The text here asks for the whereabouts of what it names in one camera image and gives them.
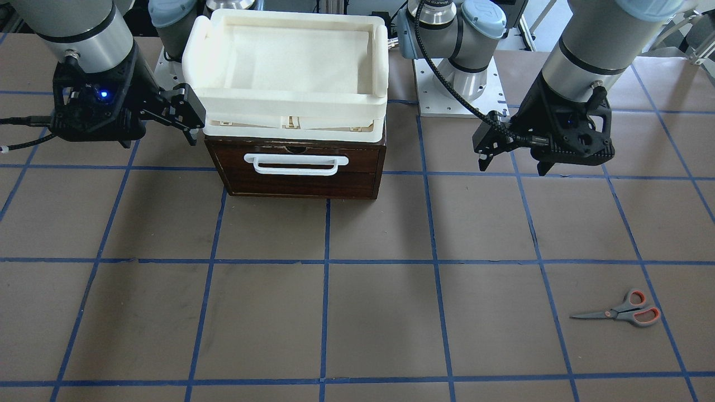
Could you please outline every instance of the white drawer handle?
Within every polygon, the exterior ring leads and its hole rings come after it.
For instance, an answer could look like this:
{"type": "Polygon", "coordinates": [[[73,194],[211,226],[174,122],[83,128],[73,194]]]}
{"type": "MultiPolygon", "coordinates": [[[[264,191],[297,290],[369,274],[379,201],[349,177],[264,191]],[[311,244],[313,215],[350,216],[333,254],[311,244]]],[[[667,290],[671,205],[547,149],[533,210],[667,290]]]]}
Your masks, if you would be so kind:
{"type": "Polygon", "coordinates": [[[252,163],[256,172],[261,175],[290,176],[332,176],[337,173],[338,166],[349,162],[347,157],[333,155],[279,155],[279,154],[246,154],[243,160],[252,163]],[[264,165],[332,165],[330,169],[300,169],[296,167],[263,167],[264,165]]]}

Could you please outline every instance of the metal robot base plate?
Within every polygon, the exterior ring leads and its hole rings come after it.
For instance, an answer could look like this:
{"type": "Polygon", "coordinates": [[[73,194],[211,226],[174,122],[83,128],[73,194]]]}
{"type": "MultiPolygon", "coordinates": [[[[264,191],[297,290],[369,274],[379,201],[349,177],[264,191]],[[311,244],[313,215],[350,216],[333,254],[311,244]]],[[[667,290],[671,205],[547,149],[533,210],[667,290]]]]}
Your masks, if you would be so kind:
{"type": "Polygon", "coordinates": [[[164,89],[174,89],[175,86],[186,82],[184,80],[184,72],[181,64],[177,62],[168,62],[164,57],[164,48],[159,53],[159,60],[154,68],[154,76],[157,79],[157,84],[164,89]]]}
{"type": "MultiPolygon", "coordinates": [[[[442,59],[433,59],[435,65],[439,65],[442,59]]],[[[506,106],[504,90],[501,86],[501,79],[496,69],[494,58],[487,67],[489,79],[482,95],[471,102],[472,106],[478,108],[480,112],[487,114],[496,110],[506,116],[509,115],[509,108],[506,106]]],[[[435,82],[434,73],[425,60],[415,60],[415,77],[417,82],[417,95],[420,101],[420,115],[424,117],[464,117],[476,118],[464,108],[456,99],[447,97],[437,87],[439,82],[435,82]]]]}

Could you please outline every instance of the wooden drawer box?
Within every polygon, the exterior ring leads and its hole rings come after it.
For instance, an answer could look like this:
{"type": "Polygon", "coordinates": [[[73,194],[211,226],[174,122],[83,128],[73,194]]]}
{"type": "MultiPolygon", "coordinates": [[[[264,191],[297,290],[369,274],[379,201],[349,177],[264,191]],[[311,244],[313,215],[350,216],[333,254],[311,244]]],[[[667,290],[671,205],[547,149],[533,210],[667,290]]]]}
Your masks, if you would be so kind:
{"type": "MultiPolygon", "coordinates": [[[[330,142],[248,137],[204,140],[230,195],[369,199],[378,197],[385,163],[385,131],[377,143],[330,142]],[[256,172],[246,154],[329,155],[347,157],[330,176],[266,175],[256,172]]],[[[264,165],[266,168],[329,169],[324,165],[264,165]]]]}

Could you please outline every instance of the drawer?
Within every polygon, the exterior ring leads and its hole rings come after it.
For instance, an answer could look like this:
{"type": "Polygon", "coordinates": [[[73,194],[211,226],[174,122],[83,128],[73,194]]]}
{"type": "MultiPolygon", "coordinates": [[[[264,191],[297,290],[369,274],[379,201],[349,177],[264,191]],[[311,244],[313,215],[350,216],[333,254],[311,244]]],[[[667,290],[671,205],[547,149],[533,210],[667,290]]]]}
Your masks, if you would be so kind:
{"type": "Polygon", "coordinates": [[[224,170],[231,195],[319,198],[378,196],[375,173],[338,172],[333,176],[261,175],[247,170],[224,170]]]}
{"type": "MultiPolygon", "coordinates": [[[[268,155],[325,155],[343,156],[348,162],[345,166],[340,166],[340,172],[365,172],[374,173],[380,159],[379,149],[359,149],[359,148],[331,148],[316,147],[310,144],[300,143],[254,143],[246,144],[241,142],[220,141],[208,144],[210,149],[216,154],[224,169],[255,170],[253,164],[246,162],[246,154],[268,154],[268,155]]],[[[302,167],[319,169],[325,166],[314,165],[288,165],[284,167],[302,167]]]]}
{"type": "Polygon", "coordinates": [[[375,199],[386,151],[384,135],[376,144],[211,136],[204,142],[230,195],[268,197],[375,199]],[[259,163],[246,162],[247,155],[259,163]]]}

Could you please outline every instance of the scissor blade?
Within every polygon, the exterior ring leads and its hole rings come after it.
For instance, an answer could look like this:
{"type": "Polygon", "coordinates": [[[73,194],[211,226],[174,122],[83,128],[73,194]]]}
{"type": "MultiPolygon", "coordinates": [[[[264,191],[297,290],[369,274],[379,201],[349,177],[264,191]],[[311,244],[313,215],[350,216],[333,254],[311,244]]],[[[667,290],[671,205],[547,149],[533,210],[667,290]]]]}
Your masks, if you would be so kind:
{"type": "Polygon", "coordinates": [[[605,319],[605,318],[613,318],[613,315],[611,314],[611,311],[595,311],[593,313],[584,313],[584,314],[574,314],[571,316],[571,318],[580,318],[584,320],[598,320],[598,319],[605,319]]]}

